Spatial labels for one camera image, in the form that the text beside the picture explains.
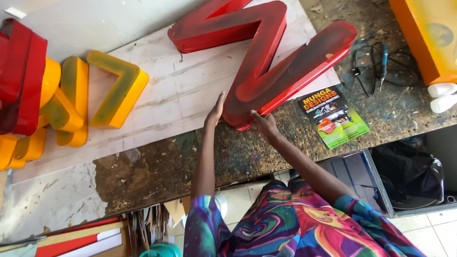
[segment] white board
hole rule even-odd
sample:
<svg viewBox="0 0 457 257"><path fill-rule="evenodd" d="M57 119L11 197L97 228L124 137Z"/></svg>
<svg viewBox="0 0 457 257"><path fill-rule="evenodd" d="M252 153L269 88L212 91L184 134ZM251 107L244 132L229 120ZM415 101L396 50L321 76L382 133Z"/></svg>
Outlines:
<svg viewBox="0 0 457 257"><path fill-rule="evenodd" d="M269 0L253 0L246 7L266 2ZM272 67L316 35L298 0L283 2L287 5L287 27ZM181 54L168 39L168 29L161 29L109 53L138 65L150 77L120 129L89 127L88 141L79 148L58 146L56 132L48 129L42 157L15 171L13 183L201 128L219 93L229 91L251 40ZM89 73L91 120L115 77L94 66L90 67ZM293 98L339 82L331 68Z"/></svg>

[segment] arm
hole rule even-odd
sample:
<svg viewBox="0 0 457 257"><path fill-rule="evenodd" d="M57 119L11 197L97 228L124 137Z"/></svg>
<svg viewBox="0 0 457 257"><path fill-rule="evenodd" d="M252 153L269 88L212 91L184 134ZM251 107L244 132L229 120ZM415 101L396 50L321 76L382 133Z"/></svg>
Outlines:
<svg viewBox="0 0 457 257"><path fill-rule="evenodd" d="M279 154L308 182L308 184L331 205L344 195L356 197L347 185L313 162L296 146L290 143L277 129L275 118L267 114L262 118L256 111L251 111L257 127Z"/></svg>
<svg viewBox="0 0 457 257"><path fill-rule="evenodd" d="M223 91L216 105L209 112L203 126L202 145L198 152L197 168L194 171L191 187L191 200L196 196L214 197L214 129L222 115L225 92Z"/></svg>

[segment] paint-stained workbench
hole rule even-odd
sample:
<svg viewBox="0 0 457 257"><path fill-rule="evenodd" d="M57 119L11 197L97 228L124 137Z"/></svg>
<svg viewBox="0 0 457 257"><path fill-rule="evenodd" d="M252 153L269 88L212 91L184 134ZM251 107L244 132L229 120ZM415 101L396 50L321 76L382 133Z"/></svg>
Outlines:
<svg viewBox="0 0 457 257"><path fill-rule="evenodd" d="M300 2L317 32L339 20L357 28L359 34L351 55L359 47L378 41L385 42L390 52L406 46L386 0ZM272 113L283 135L314 161L457 123L457 115L453 115L456 108L439 115L431 112L431 97L415 76L392 77L409 87L385 83L382 92L377 91L369 98L351 74L352 65L352 57L348 56L335 66L343 82L338 88L371 132L329 150L296 101L288 101ZM108 202L106 216L188 195L201 135L201 130L191 131L139 147L138 151L129 150L94 161L96 190ZM215 163L217 187L290 167L261 135L249 130L236 132L226 124L216 129Z"/></svg>

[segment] psychedelic print clothing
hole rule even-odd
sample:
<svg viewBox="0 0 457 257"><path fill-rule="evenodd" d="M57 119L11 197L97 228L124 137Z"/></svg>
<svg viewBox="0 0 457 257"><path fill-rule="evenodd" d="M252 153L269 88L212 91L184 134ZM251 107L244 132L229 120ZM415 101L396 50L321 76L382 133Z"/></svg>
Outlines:
<svg viewBox="0 0 457 257"><path fill-rule="evenodd" d="M264 186L230 233L210 196L195 197L184 257L422 257L384 216L352 196L332 207L300 177Z"/></svg>

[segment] white floor tile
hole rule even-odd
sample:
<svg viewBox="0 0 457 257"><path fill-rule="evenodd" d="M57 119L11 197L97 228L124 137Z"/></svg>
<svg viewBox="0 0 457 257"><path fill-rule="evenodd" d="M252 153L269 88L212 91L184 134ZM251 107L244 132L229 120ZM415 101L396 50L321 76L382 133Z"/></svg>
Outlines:
<svg viewBox="0 0 457 257"><path fill-rule="evenodd" d="M169 236L180 236L184 235L184 228L182 227L181 222L179 222L178 225L176 225L175 228L168 228L168 235Z"/></svg>
<svg viewBox="0 0 457 257"><path fill-rule="evenodd" d="M403 233L427 257L447 257L432 227Z"/></svg>
<svg viewBox="0 0 457 257"><path fill-rule="evenodd" d="M457 221L433 226L449 257L457 256Z"/></svg>
<svg viewBox="0 0 457 257"><path fill-rule="evenodd" d="M268 184L268 182L262 182L253 186L248 186L249 190L249 196L251 198L251 203L254 203L255 200L257 199L257 196L259 196L260 191L262 191L262 188Z"/></svg>
<svg viewBox="0 0 457 257"><path fill-rule="evenodd" d="M222 191L228 201L227 215L224 218L225 224L237 223L251 207L251 199L247 187Z"/></svg>
<svg viewBox="0 0 457 257"><path fill-rule="evenodd" d="M236 227L236 225L238 225L238 223L232 223L232 224L228 224L227 227L228 227L228 230L230 230L230 232L233 231L233 229Z"/></svg>
<svg viewBox="0 0 457 257"><path fill-rule="evenodd" d="M184 250L184 235L175 236L174 244L178 247L179 251L181 252L181 256L184 256L182 254L182 251Z"/></svg>
<svg viewBox="0 0 457 257"><path fill-rule="evenodd" d="M279 174L279 178L287 186L287 183L289 183L289 180L290 180L289 172L285 172L283 174Z"/></svg>
<svg viewBox="0 0 457 257"><path fill-rule="evenodd" d="M457 209L429 213L427 216L432 225L443 224L457 220Z"/></svg>
<svg viewBox="0 0 457 257"><path fill-rule="evenodd" d="M389 219L390 222L398 228L401 232L431 227L427 215L415 215L402 218Z"/></svg>

